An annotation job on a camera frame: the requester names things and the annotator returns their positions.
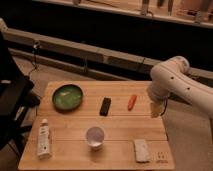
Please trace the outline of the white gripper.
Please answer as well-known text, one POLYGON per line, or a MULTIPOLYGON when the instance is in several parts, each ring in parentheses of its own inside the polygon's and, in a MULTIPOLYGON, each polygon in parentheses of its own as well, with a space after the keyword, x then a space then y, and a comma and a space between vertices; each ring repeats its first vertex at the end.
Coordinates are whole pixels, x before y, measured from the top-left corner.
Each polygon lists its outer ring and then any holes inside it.
POLYGON ((150 99, 155 102, 150 104, 151 117, 157 118, 161 114, 161 105, 159 103, 163 103, 164 101, 166 101, 170 96, 170 92, 162 88, 154 87, 148 88, 147 92, 150 99))

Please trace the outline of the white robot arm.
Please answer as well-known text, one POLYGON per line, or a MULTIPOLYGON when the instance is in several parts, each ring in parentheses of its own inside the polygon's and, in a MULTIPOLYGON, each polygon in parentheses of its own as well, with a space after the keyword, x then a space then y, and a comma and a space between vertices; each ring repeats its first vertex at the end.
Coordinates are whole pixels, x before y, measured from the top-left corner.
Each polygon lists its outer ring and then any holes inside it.
POLYGON ((213 88, 189 78, 189 68, 188 60, 182 56, 154 65, 147 93, 153 102, 163 102, 174 93, 213 119, 213 88))

